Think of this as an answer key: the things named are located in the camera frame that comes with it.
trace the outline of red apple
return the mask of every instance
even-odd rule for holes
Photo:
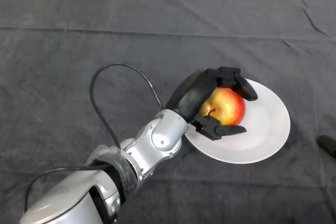
[[[239,124],[245,116],[245,101],[231,89],[216,88],[203,103],[200,112],[202,116],[216,118],[221,125]]]

